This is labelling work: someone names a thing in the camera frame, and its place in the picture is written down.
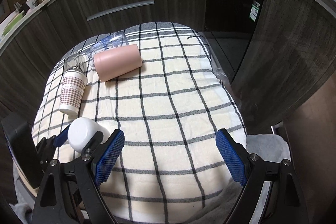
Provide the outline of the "plain white cup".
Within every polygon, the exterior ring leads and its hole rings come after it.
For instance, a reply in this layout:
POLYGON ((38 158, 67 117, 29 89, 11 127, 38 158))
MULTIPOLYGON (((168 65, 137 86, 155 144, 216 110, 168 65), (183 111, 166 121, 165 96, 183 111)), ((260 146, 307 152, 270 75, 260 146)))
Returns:
POLYGON ((103 133, 103 141, 110 136, 109 131, 97 122, 84 117, 76 118, 68 129, 68 142, 76 152, 81 153, 97 131, 103 133))

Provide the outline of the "white cup with brown dots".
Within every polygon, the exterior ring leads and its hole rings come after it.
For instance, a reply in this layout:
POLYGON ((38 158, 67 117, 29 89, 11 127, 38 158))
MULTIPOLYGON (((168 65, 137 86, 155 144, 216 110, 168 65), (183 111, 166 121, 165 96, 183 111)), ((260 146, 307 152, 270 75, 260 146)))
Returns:
POLYGON ((72 67, 64 72, 59 102, 60 112, 68 116, 78 115, 87 82, 87 77, 79 67, 72 67))

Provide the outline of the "square clear glass cup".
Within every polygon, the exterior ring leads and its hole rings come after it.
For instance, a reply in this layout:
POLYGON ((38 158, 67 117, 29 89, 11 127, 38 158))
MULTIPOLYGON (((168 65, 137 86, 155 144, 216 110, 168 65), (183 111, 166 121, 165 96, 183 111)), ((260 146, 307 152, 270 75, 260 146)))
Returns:
POLYGON ((84 74, 88 65, 88 54, 83 51, 77 51, 65 58, 63 73, 66 73, 66 71, 78 71, 84 74))

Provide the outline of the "pink plastic cup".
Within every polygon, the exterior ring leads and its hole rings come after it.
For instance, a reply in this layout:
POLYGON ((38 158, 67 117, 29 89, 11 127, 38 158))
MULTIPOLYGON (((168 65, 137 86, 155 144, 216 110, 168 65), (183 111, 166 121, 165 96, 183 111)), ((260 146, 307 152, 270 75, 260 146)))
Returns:
POLYGON ((141 55, 135 44, 96 53, 93 61, 102 82, 107 82, 142 66, 141 55))

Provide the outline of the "white black checkered cloth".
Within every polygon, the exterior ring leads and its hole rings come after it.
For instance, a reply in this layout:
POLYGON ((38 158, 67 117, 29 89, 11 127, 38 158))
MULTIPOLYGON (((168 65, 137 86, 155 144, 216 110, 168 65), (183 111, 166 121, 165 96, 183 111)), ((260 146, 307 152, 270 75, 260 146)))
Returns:
POLYGON ((238 143, 246 131, 234 100, 213 72, 207 44, 190 27, 151 22, 127 28, 142 67, 106 83, 84 65, 80 116, 125 145, 100 191, 121 223, 222 223, 240 185, 233 182, 215 134, 238 143))

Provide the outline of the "clear glass with blue print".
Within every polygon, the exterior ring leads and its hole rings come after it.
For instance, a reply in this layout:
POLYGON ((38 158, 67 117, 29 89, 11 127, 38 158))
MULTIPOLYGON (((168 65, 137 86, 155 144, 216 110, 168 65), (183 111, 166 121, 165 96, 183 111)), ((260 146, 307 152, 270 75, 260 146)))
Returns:
POLYGON ((118 47, 128 46, 128 40, 125 32, 118 31, 109 36, 99 40, 89 49, 90 56, 93 58, 96 53, 111 50, 118 47))

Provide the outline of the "black dishwasher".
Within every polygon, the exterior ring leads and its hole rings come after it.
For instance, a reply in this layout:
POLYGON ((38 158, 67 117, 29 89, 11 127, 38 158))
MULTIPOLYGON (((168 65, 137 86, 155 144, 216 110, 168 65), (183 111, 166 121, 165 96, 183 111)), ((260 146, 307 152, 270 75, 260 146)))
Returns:
POLYGON ((229 83, 255 32, 264 0, 206 0, 204 34, 229 83))

